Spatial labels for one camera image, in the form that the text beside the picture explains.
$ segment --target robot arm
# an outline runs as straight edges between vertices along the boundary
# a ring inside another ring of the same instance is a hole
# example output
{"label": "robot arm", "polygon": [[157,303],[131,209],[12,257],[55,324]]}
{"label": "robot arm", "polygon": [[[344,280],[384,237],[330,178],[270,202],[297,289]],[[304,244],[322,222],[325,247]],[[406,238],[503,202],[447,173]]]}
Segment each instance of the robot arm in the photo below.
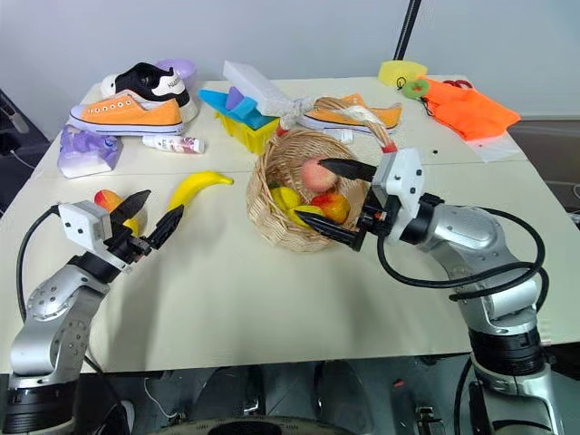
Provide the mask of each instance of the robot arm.
{"label": "robot arm", "polygon": [[[455,288],[450,298],[458,301],[468,327],[478,379],[470,386],[471,419],[477,433],[562,434],[550,369],[537,332],[540,292],[532,275],[537,271],[543,280],[547,276],[541,269],[544,247],[536,231],[524,223],[535,237],[538,259],[518,262],[491,213],[449,206],[433,195],[421,195],[423,171],[414,149],[385,154],[378,168],[347,159],[325,159],[320,164],[343,177],[369,181],[371,188],[357,222],[358,231],[297,212],[304,222],[357,251],[366,233],[373,233],[378,237],[382,266],[395,279],[408,285]],[[522,225],[520,219],[511,218]],[[450,281],[413,280],[392,270],[384,243],[399,240],[431,254]]]}
{"label": "robot arm", "polygon": [[110,215],[89,201],[62,204],[68,238],[87,249],[41,283],[26,303],[26,319],[10,353],[4,433],[73,431],[76,382],[89,345],[91,321],[109,283],[159,249],[183,214],[174,208],[149,237],[133,237],[122,222],[144,205],[148,190],[128,197]]}

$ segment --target black pole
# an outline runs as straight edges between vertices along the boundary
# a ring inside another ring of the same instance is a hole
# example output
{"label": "black pole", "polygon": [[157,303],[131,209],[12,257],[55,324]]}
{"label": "black pole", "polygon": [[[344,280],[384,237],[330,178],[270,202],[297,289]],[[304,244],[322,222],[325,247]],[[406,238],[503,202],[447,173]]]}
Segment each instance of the black pole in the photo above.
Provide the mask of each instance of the black pole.
{"label": "black pole", "polygon": [[419,12],[419,6],[421,6],[421,0],[409,0],[409,7],[407,8],[405,21],[402,23],[402,29],[401,34],[399,35],[397,49],[395,50],[395,55],[392,58],[394,61],[402,61],[405,57],[407,45],[409,44],[409,38],[411,38],[413,26],[415,25],[415,18],[417,18],[417,13]]}

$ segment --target purple object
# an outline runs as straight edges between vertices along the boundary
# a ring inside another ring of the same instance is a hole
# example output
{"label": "purple object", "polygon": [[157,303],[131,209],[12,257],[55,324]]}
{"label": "purple object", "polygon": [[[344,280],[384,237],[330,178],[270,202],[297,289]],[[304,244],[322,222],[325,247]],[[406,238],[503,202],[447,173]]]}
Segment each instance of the purple object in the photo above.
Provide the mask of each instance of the purple object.
{"label": "purple object", "polygon": [[155,63],[155,66],[162,70],[173,70],[178,74],[181,80],[185,83],[185,87],[189,92],[192,92],[198,78],[198,67],[187,59],[164,59]]}
{"label": "purple object", "polygon": [[242,100],[244,100],[242,92],[238,91],[236,86],[232,86],[227,93],[226,110],[233,111]]}
{"label": "purple object", "polygon": [[102,136],[65,125],[61,134],[58,167],[68,179],[113,170],[119,159],[114,136]]}

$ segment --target yellow sponge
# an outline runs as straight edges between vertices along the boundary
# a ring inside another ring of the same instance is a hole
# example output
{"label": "yellow sponge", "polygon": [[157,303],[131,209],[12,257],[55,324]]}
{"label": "yellow sponge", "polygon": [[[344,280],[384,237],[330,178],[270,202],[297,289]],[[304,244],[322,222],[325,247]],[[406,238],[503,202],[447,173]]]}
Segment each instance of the yellow sponge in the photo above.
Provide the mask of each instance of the yellow sponge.
{"label": "yellow sponge", "polygon": [[427,67],[411,61],[387,61],[381,63],[379,80],[384,84],[394,86],[399,77],[404,77],[407,82],[417,80],[427,74]]}

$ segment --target toy banana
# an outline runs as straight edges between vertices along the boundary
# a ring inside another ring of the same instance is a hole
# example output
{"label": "toy banana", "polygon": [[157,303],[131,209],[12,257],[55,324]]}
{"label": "toy banana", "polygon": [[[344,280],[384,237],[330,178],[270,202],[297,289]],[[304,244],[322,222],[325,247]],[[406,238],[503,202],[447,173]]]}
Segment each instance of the toy banana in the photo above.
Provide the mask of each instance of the toy banana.
{"label": "toy banana", "polygon": [[234,184],[234,180],[212,170],[191,174],[181,181],[178,188],[173,192],[168,210],[172,210],[182,204],[186,206],[200,190],[213,184]]}
{"label": "toy banana", "polygon": [[[106,188],[99,190],[94,195],[94,203],[97,206],[103,207],[109,213],[117,208],[121,202],[123,202],[123,199],[119,195]],[[127,219],[125,222],[123,222],[123,225],[125,227],[129,227],[135,237],[139,235],[139,222],[135,217]]]}

